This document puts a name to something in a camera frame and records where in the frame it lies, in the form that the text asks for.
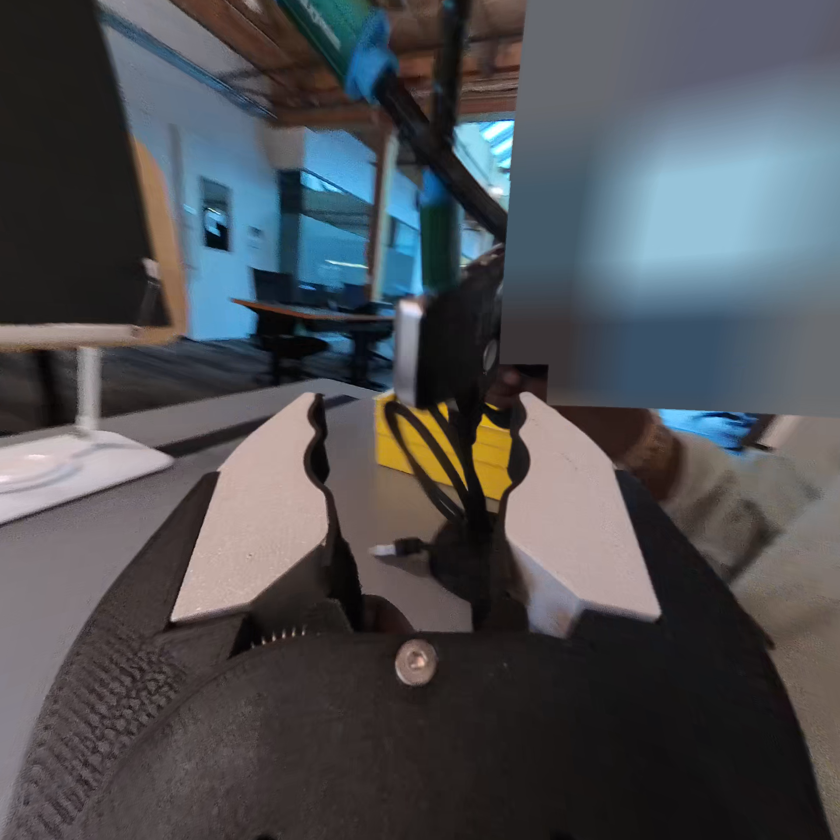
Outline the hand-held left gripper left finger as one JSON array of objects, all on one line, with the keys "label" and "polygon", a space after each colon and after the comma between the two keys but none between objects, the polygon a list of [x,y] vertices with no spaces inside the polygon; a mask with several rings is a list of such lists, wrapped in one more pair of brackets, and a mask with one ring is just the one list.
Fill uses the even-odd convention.
[{"label": "hand-held left gripper left finger", "polygon": [[305,392],[218,468],[171,612],[172,623],[246,613],[308,623],[327,600],[361,621],[361,583],[327,488],[327,411]]}]

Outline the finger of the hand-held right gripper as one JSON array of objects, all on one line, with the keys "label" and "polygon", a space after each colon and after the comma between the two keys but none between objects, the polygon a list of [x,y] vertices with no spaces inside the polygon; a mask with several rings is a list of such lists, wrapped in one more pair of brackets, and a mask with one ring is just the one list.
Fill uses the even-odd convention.
[{"label": "finger of the hand-held right gripper", "polygon": [[410,408],[427,408],[419,382],[425,297],[406,297],[395,308],[393,322],[393,384],[395,398]]}]

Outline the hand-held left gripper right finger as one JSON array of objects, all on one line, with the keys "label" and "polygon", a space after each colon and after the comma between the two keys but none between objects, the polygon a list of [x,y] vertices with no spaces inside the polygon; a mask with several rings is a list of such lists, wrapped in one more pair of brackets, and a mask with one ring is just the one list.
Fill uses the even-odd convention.
[{"label": "hand-held left gripper right finger", "polygon": [[655,623],[660,604],[612,461],[537,396],[511,409],[501,530],[529,628],[570,636],[586,612]]}]

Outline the black hdmi cable green plugs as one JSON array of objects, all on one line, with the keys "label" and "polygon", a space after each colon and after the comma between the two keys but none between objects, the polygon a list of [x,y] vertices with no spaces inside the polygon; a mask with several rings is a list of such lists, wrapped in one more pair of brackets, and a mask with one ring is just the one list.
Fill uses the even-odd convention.
[{"label": "black hdmi cable green plugs", "polygon": [[[455,152],[461,71],[471,12],[471,2],[440,2],[440,41],[434,58],[432,108],[427,116],[400,78],[398,63],[390,49],[390,25],[384,10],[371,2],[277,2],[310,47],[324,60],[346,96],[355,102],[379,106],[392,121],[423,164],[423,188],[419,199],[423,295],[427,304],[438,294],[454,287],[461,273],[462,211],[466,210],[495,242],[503,244],[507,233],[507,212],[469,173]],[[487,382],[495,370],[498,343],[487,355],[495,361],[482,384],[474,385],[455,399],[427,410],[410,408],[394,401],[385,406],[385,420],[427,499],[445,521],[463,522],[483,529],[488,525],[485,493],[478,479],[473,447],[484,414]],[[455,451],[464,478],[456,473],[452,460],[418,421],[412,410],[429,412]],[[440,485],[411,454],[397,418],[405,419],[421,435],[444,468],[451,485]],[[490,593],[478,601],[466,602],[472,627],[480,629],[493,609],[494,581],[490,556]]]}]

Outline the black adapter hub with pigtail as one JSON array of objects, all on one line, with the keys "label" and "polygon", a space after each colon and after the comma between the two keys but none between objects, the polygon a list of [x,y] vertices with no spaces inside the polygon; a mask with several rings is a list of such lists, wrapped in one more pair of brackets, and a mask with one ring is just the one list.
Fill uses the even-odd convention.
[{"label": "black adapter hub with pigtail", "polygon": [[490,593],[490,556],[497,517],[485,528],[446,521],[429,540],[394,539],[369,548],[379,564],[416,578],[430,579],[466,602]]}]

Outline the person's right forearm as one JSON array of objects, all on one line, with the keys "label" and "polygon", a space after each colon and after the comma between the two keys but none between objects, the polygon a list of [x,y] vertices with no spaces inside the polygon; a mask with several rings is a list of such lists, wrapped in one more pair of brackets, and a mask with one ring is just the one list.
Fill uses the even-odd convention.
[{"label": "person's right forearm", "polygon": [[780,647],[838,660],[838,419],[735,455],[651,410],[558,407],[638,479]]}]

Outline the person's right hand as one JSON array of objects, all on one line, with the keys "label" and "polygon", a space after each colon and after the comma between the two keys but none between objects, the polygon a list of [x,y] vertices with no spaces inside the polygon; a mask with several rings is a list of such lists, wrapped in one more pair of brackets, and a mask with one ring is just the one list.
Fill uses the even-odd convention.
[{"label": "person's right hand", "polygon": [[506,412],[524,393],[530,393],[546,402],[548,372],[549,368],[545,364],[500,365],[487,391],[486,404],[499,412]]}]

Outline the wooden office desk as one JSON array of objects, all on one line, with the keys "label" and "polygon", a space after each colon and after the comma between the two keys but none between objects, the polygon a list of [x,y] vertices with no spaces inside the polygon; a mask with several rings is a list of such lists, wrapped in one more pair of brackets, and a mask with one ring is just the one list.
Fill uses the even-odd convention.
[{"label": "wooden office desk", "polygon": [[[325,327],[326,333],[348,335],[353,343],[349,382],[362,387],[373,386],[369,379],[373,346],[392,335],[394,313],[343,311],[239,298],[231,298],[230,301],[253,312],[259,319],[270,316],[273,320],[285,319],[291,325],[304,323],[308,327],[320,324]],[[260,333],[259,340],[267,344],[270,357],[268,376],[271,384],[281,384],[285,373],[294,376],[296,381],[300,380],[302,362],[308,357],[308,353],[303,351],[315,337],[271,329]]]}]

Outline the yellow plastic bin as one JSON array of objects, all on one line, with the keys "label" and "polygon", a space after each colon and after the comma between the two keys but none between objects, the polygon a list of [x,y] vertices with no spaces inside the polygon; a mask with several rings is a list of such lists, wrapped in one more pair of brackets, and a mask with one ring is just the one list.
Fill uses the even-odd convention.
[{"label": "yellow plastic bin", "polygon": [[[393,436],[385,420],[385,406],[394,401],[394,393],[386,392],[374,399],[374,451],[376,463],[388,469],[404,474],[413,473],[409,461]],[[437,441],[448,458],[452,460],[455,471],[463,479],[464,472],[455,457],[455,451],[444,432],[429,412],[412,410],[418,421],[425,426]],[[450,486],[444,468],[438,463],[432,450],[423,441],[421,435],[405,419],[397,418],[398,426],[411,454],[427,472],[430,479],[440,485]],[[508,461],[511,450],[511,437],[505,429],[499,428],[483,417],[478,425],[476,442],[473,447],[476,473],[487,499],[499,501],[510,486]]]}]

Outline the white monitor stand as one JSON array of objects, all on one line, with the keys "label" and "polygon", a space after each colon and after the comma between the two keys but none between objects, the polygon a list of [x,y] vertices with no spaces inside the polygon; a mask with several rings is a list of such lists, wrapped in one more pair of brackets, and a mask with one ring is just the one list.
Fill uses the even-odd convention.
[{"label": "white monitor stand", "polygon": [[2,325],[2,350],[77,351],[77,414],[70,431],[2,446],[2,525],[172,466],[173,457],[100,428],[102,349],[135,344],[147,332],[117,324]]}]

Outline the black monitor with wooden edge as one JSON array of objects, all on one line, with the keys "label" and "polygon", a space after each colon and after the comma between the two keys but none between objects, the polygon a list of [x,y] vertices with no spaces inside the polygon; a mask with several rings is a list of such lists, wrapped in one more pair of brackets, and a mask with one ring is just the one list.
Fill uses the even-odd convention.
[{"label": "black monitor with wooden edge", "polygon": [[130,132],[97,5],[2,2],[2,351],[185,332],[165,179]]}]

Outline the framed wall picture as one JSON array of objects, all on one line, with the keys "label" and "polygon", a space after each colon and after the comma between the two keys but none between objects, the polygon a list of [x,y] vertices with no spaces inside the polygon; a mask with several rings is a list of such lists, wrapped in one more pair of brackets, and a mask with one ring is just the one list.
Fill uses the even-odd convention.
[{"label": "framed wall picture", "polygon": [[199,178],[201,240],[207,249],[231,252],[233,192],[223,183],[205,176]]}]

